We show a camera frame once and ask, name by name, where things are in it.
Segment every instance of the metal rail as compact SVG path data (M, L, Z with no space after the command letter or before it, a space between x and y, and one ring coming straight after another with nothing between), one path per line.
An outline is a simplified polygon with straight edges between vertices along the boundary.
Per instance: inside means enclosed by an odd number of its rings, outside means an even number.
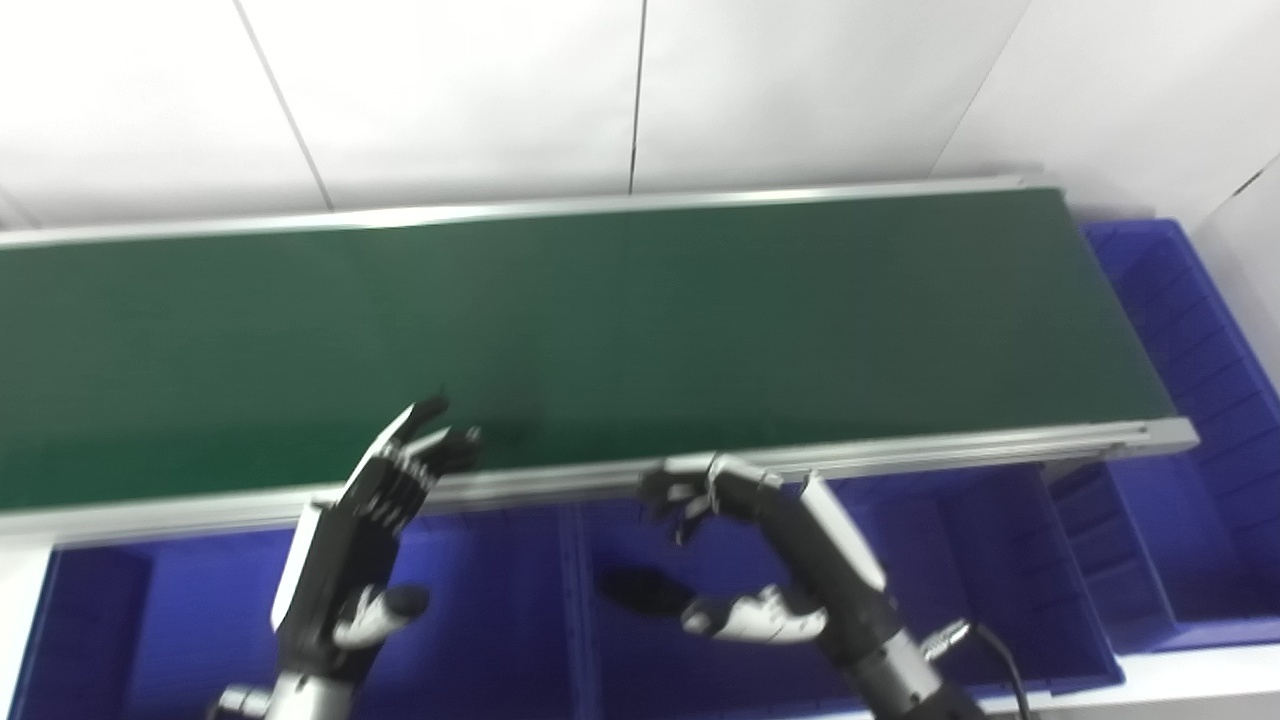
M788 480L809 469L828 478L858 478L947 468L1112 459L1179 452L1198 442L1183 418L1053 425L978 433L916 436L844 443L736 451ZM625 497L657 459L445 477L424 512L449 512ZM278 528L294 523L311 498L340 484L141 500L33 512L0 514L0 542L104 544L115 541Z

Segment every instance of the panel seam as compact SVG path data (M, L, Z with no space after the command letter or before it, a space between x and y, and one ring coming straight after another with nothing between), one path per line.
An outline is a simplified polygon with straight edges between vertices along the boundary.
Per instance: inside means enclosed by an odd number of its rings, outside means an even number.
M315 179L316 187L320 190L320 197L324 199L325 208L333 213L333 200L329 197L329 188L325 187L324 178L320 177L320 168L316 167L315 158L311 156L311 149L307 147L307 141L302 137L302 129L298 128L298 122L293 118L293 111L289 110L289 102L284 99L284 91L280 88L280 83L276 81L275 73L271 70L271 63L266 59L266 51L262 50L262 44L259 42L257 33L253 32L253 26L248 20L248 13L244 12L244 5L241 4L241 0L232 0L232 4L236 5L236 13L241 18L241 24L244 26L244 33L248 35L248 41L253 45L253 53L257 54L257 60L262 65L262 72L266 73L266 79L271 83L271 91L275 94L275 100L280 104L284 119L289 123L289 129L293 132L293 140L298 143L298 150L302 151L302 158L307 161L311 177Z
M40 218L37 218L36 214L31 211L31 209L28 209L23 202L20 202L3 184L0 184L0 200L4 200L5 205L13 208L13 211L19 218L22 218L22 222L27 223L32 228L38 231L45 227L44 223L40 222Z
M982 95L982 90L987 87L987 81L991 79L991 73L996 69L996 65L1000 64L1000 59L1005 55L1005 50L1009 49L1009 44L1012 42L1014 36L1018 35L1019 29L1021 29L1023 20L1027 19L1027 12L1032 9L1032 4L1034 1L1036 0L1027 0L1027 4L1023 5L1023 13L1018 15L1018 22L1014 23L1012 29L1009 31L1009 37L1006 37L1005 44L1000 46L1000 53L996 53L995 59L992 59L991 67L987 68L987 74L983 76L982 82L978 83L978 88L973 91L973 95L969 97L969 102L965 104L964 111L960 113L960 118L956 119L955 127L951 128L951 135L948 135L947 141L942 143L942 150L940 150L938 156L933 159L933 164L929 167L929 174L925 177L933 177L933 173L938 170L938 163L942 161L942 156L946 155L947 149L951 147L951 142L956 138L956 133L960 132L960 126L964 124L964 119L969 115L969 110L973 109L973 104L977 102L978 96Z
M627 195L636 187L636 138L640 136L640 82L644 78L644 33L649 22L649 0L640 3L640 44L636 51L636 95L631 108L631 167L627 172Z

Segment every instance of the black robotic finger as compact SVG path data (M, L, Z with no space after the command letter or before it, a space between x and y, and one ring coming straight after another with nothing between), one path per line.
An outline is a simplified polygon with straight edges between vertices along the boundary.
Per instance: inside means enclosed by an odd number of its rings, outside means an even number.
M636 498L660 521L691 500L704 497L707 489L705 473L671 473L659 468L641 475Z
M712 516L710 510L710 500L707 496L695 497L685 503L685 510L680 514L676 527L671 532L672 542L678 546L689 544L703 523Z
M426 465L435 477L462 473L475 466L480 457L480 428L449 428L404 447L413 460Z
M390 439L399 443L408 442L411 437L417 434L417 430L422 425L439 418L448 409L449 400L443 395L436 395L415 402L410 406L408 415L404 416L399 427L392 430Z

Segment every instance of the robotic finger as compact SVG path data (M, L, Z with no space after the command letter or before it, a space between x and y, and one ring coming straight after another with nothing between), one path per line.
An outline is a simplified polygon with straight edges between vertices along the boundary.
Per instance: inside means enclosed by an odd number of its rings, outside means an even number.
M620 588L628 588L632 601L637 588L666 589L668 597L684 598L678 616L685 630L713 638L813 639L882 720L986 717L963 689L938 675L906 630L870 544L826 480L810 473L795 487L731 455L700 454L666 459L641 477L637 492L657 519L675 518L677 544L686 544L713 515L756 525L790 570L794 587L704 601L691 591L669 592L671 583L655 579L660 571L646 569L648 583L604 578L602 591L626 606Z
M686 633L718 641L799 643L817 638L827 625L827 611L795 588L765 585L755 594L698 597L650 566L607 570L599 588L632 612L678 618Z
M415 439L447 409L439 396L406 407L378 433L335 501L303 507L271 606L275 688L228 688L215 714L348 716L383 642L426 611L426 589L387 587L399 536L439 478L471 468L480 452L476 428L444 428Z

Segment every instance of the robotic thumb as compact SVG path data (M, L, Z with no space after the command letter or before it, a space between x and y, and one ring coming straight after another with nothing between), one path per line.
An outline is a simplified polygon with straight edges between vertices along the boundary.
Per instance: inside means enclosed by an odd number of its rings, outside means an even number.
M426 612L428 598L426 588L417 585L367 587L351 618L334 625L333 643L343 650L375 646Z

